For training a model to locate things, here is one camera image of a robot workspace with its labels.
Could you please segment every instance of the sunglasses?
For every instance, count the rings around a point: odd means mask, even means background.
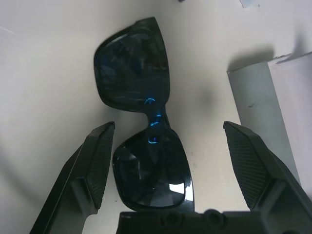
[[[114,152],[123,203],[134,211],[194,211],[189,164],[166,114],[169,65],[156,19],[137,21],[103,42],[94,56],[94,70],[106,105],[148,117],[149,126]]]

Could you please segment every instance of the textured grip pad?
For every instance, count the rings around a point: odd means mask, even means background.
[[[102,204],[111,160],[114,129],[114,125],[111,125],[99,136],[95,154],[87,172],[87,184],[96,209],[99,209]]]
[[[224,124],[237,182],[249,209],[253,209],[266,188],[270,175],[258,158],[244,128]]]

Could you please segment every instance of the sunglasses frame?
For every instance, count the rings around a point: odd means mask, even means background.
[[[97,79],[97,72],[98,74],[100,74],[98,67],[100,66],[100,58],[101,55],[104,53],[105,51],[105,47],[109,46],[111,43],[114,43],[116,40],[118,40],[119,38],[123,38],[126,37],[128,35],[133,35],[133,34],[139,34],[139,33],[144,33],[144,34],[148,34],[151,36],[151,38],[153,38],[153,35],[155,34],[159,34],[160,38],[162,40],[163,46],[164,46],[164,42],[161,36],[161,32],[160,29],[158,27],[157,21],[156,19],[153,18],[148,18],[148,19],[143,19],[143,20],[139,20],[137,21],[135,24],[133,24],[132,26],[127,27],[126,29],[121,30],[120,32],[114,34],[113,36],[109,37],[107,40],[105,40],[96,50],[95,52],[95,56],[94,56],[94,70],[95,70],[95,76],[96,76],[96,83],[97,83],[97,90],[99,93],[99,96],[101,98],[101,100],[108,106],[115,108],[115,109],[119,109],[119,110],[123,110],[123,111],[130,111],[130,112],[139,112],[139,113],[144,113],[147,115],[148,120],[149,120],[149,126],[135,134],[134,136],[130,137],[129,139],[135,138],[140,134],[144,134],[144,131],[148,131],[150,129],[150,127],[153,124],[153,111],[152,111],[152,107],[150,105],[138,105],[138,108],[132,108],[133,105],[128,105],[128,104],[124,104],[124,103],[116,103],[112,100],[110,100],[106,95],[105,95],[105,91],[102,90],[101,86],[102,84],[99,82],[99,80]],[[168,61],[167,61],[167,54],[165,49],[162,52],[162,56],[165,56],[165,66],[169,69],[169,65],[168,65]],[[169,80],[169,76],[168,76],[168,84],[165,85],[165,87],[163,87],[163,93],[164,93],[164,97],[162,96],[161,101],[163,103],[160,103],[157,105],[156,108],[160,107],[160,114],[158,115],[159,118],[161,118],[160,122],[160,126],[164,129],[164,131],[167,131],[169,134],[171,134],[173,136],[172,141],[173,144],[176,148],[176,151],[178,151],[178,154],[181,155],[181,161],[179,163],[183,163],[183,166],[185,167],[185,170],[183,171],[183,181],[184,181],[184,198],[177,204],[172,205],[172,206],[166,206],[166,207],[153,207],[153,206],[146,206],[146,205],[140,205],[138,203],[135,203],[133,201],[131,201],[130,199],[128,199],[124,194],[123,194],[123,190],[122,190],[122,181],[121,181],[121,176],[119,173],[119,169],[118,169],[118,152],[120,149],[122,149],[123,147],[126,148],[126,142],[129,140],[127,139],[125,142],[123,142],[120,146],[117,147],[117,149],[114,152],[113,155],[113,171],[114,171],[114,177],[115,177],[115,181],[116,181],[116,186],[117,186],[117,190],[119,193],[119,196],[122,200],[122,202],[130,209],[134,210],[134,211],[138,211],[138,212],[142,212],[142,211],[177,211],[177,212],[193,212],[195,210],[194,208],[194,190],[193,190],[193,182],[192,182],[192,176],[191,176],[191,172],[190,172],[190,168],[189,168],[189,164],[184,152],[184,148],[183,145],[178,137],[178,135],[175,133],[174,130],[172,130],[170,128],[170,124],[168,121],[168,117],[166,114],[166,109],[165,109],[165,105],[166,102],[169,99],[169,95],[170,95],[170,80]]]

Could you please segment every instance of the white backdrop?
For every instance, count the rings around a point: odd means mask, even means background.
[[[310,0],[0,0],[0,228],[29,233],[65,161],[93,128],[116,122],[114,146],[145,116],[105,106],[97,94],[98,45],[155,16],[171,75],[167,112],[191,168],[195,209],[245,210],[223,121],[239,123],[227,69],[312,50]],[[110,170],[98,215],[84,234],[111,234],[120,201]]]

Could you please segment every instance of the dark tinted lens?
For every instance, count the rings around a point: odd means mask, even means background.
[[[103,101],[140,110],[169,96],[166,50],[157,23],[142,20],[105,41],[95,54],[97,88]]]
[[[149,207],[169,207],[184,200],[189,169],[176,138],[168,131],[150,139],[143,131],[116,150],[115,173],[125,199]]]

